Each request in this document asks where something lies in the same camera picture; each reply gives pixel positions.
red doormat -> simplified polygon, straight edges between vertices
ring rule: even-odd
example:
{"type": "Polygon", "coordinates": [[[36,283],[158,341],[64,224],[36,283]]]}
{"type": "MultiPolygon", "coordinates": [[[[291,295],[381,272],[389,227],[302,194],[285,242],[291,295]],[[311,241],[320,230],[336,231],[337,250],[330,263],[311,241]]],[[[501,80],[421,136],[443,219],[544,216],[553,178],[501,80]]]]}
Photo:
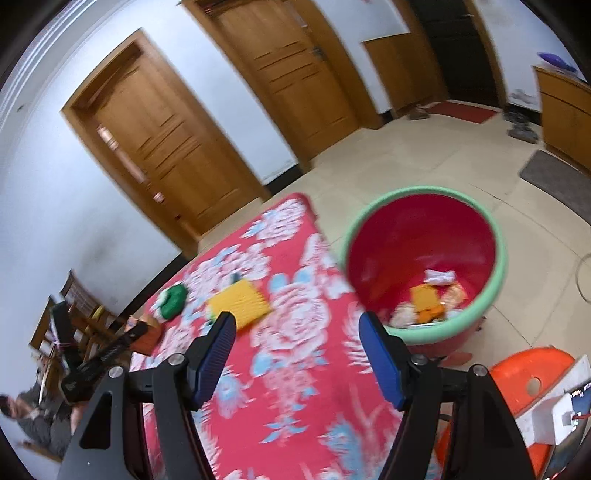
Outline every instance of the red doormat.
{"type": "Polygon", "coordinates": [[[432,107],[427,108],[427,112],[436,113],[437,115],[447,115],[466,120],[468,122],[474,122],[475,124],[481,124],[485,122],[493,115],[496,115],[496,110],[490,110],[488,108],[481,108],[479,106],[463,105],[461,103],[454,102],[440,102],[432,107]]]}

yellow sponge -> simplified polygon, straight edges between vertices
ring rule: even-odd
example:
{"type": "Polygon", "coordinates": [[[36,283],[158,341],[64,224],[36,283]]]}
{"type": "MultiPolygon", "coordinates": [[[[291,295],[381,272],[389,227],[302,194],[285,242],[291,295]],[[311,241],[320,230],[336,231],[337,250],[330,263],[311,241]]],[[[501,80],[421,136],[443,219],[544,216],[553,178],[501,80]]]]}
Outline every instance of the yellow sponge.
{"type": "Polygon", "coordinates": [[[244,279],[215,294],[207,305],[215,318],[221,312],[232,313],[238,330],[271,311],[265,297],[244,279]]]}

screw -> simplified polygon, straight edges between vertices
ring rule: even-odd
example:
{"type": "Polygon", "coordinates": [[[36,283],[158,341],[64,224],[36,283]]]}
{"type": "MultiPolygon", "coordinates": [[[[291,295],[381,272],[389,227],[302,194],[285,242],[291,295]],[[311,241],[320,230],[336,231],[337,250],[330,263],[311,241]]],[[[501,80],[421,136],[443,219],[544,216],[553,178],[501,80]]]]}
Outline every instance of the screw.
{"type": "Polygon", "coordinates": [[[427,362],[429,361],[429,359],[424,356],[422,353],[415,353],[411,358],[410,361],[416,365],[416,366],[421,366],[421,365],[427,365],[427,362]]]}
{"type": "Polygon", "coordinates": [[[111,378],[117,378],[120,377],[123,374],[123,367],[120,367],[119,365],[117,365],[116,367],[111,368],[111,370],[109,370],[109,376],[111,378]]]}
{"type": "Polygon", "coordinates": [[[472,371],[477,377],[485,377],[488,375],[488,370],[484,365],[476,364],[472,367],[472,371]]]}
{"type": "Polygon", "coordinates": [[[168,363],[172,366],[180,365],[184,362],[184,355],[182,353],[173,353],[168,357],[168,363]]]}

dark doorway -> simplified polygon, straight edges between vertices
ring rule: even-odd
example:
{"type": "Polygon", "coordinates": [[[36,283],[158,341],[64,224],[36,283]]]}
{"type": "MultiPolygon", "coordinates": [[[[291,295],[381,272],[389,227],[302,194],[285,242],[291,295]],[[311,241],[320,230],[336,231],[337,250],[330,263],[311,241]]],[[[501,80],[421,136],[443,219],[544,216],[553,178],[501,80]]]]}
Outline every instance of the dark doorway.
{"type": "Polygon", "coordinates": [[[409,0],[452,100],[499,106],[486,50],[463,0],[409,0]]]}

bed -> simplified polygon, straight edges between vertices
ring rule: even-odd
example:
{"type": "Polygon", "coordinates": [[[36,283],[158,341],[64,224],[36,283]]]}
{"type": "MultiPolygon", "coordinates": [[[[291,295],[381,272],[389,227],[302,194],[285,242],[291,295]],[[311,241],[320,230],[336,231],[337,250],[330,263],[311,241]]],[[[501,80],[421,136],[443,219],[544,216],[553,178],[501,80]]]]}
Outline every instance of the bed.
{"type": "MultiPolygon", "coordinates": [[[[377,479],[400,425],[359,341],[361,306],[315,220],[292,194],[193,260],[165,285],[187,286],[182,314],[151,357],[133,355],[138,370],[184,352],[209,331],[206,301],[236,274],[271,303],[238,332],[213,398],[193,413],[220,480],[377,479]]],[[[150,404],[144,422],[154,476],[165,478],[150,404]]],[[[433,457],[427,479],[439,476],[433,457]]]]}

